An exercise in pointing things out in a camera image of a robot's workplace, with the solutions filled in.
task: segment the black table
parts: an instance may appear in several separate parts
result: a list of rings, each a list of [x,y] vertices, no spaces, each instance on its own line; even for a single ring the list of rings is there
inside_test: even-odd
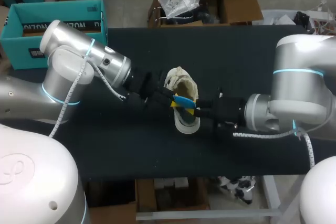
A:
[[[304,33],[299,26],[235,26],[164,29],[110,29],[109,46],[134,65],[152,69],[182,66],[198,84],[201,98],[212,98],[221,85],[224,95],[248,98],[270,93],[278,40]],[[13,71],[42,82],[46,70]],[[304,141],[214,139],[212,123],[201,119],[194,135],[183,135],[173,111],[137,98],[122,104],[99,80],[85,92],[72,120],[55,139],[73,155],[83,179],[304,174],[309,159]],[[22,130],[49,134],[52,125],[6,120]],[[316,162],[336,155],[336,142],[312,140]]]

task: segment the white cable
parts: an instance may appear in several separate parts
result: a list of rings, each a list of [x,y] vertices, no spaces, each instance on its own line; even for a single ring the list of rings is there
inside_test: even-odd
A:
[[[52,132],[49,134],[49,137],[51,137],[51,138],[54,137],[56,131],[58,130],[59,125],[60,125],[61,122],[62,122],[63,116],[64,116],[64,114],[65,114],[65,111],[66,111],[67,107],[68,107],[68,103],[69,103],[69,101],[70,101],[70,99],[71,99],[71,96],[72,96],[72,94],[73,94],[73,92],[74,92],[74,90],[75,90],[75,88],[76,88],[76,85],[77,85],[77,83],[78,83],[80,77],[82,76],[82,74],[83,74],[83,72],[84,72],[84,69],[85,69],[85,66],[86,66],[86,62],[87,62],[87,58],[84,59],[84,63],[83,63],[83,65],[82,65],[82,67],[81,67],[81,69],[80,69],[80,71],[79,71],[77,77],[75,78],[74,82],[72,83],[72,85],[71,85],[71,87],[70,87],[70,89],[69,89],[69,92],[68,92],[68,94],[67,94],[67,97],[65,98],[65,101],[64,101],[64,103],[63,103],[61,112],[60,112],[59,115],[58,115],[57,122],[56,122],[56,124],[55,124],[55,126],[54,126]]]
[[[262,139],[276,139],[282,138],[285,136],[289,136],[295,132],[299,132],[299,129],[293,129],[284,133],[274,134],[274,135],[260,135],[260,134],[249,134],[249,133],[241,133],[241,132],[234,132],[234,137],[249,137],[249,138],[262,138]]]
[[[121,101],[123,101],[123,99],[126,99],[126,97],[124,97],[123,95],[117,93],[112,87],[111,85],[108,83],[108,81],[106,80],[106,78],[104,77],[104,75],[102,74],[102,72],[99,70],[98,66],[91,60],[89,59],[89,63],[93,66],[93,68],[95,69],[95,71],[99,74],[99,77],[103,80],[103,82],[105,83],[106,87],[108,87],[108,89],[116,96],[118,97]]]
[[[307,149],[308,149],[308,155],[309,155],[310,169],[312,169],[315,165],[313,146],[311,145],[310,137],[307,133],[303,133],[302,136],[304,137],[304,139],[306,141],[306,145],[307,145]]]

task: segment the white shoe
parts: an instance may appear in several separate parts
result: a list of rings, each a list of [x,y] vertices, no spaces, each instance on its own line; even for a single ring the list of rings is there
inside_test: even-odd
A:
[[[164,86],[182,97],[193,101],[198,99],[197,84],[181,67],[171,69],[164,81]],[[194,117],[182,107],[173,107],[176,128],[184,134],[195,133],[200,127],[200,119]]]

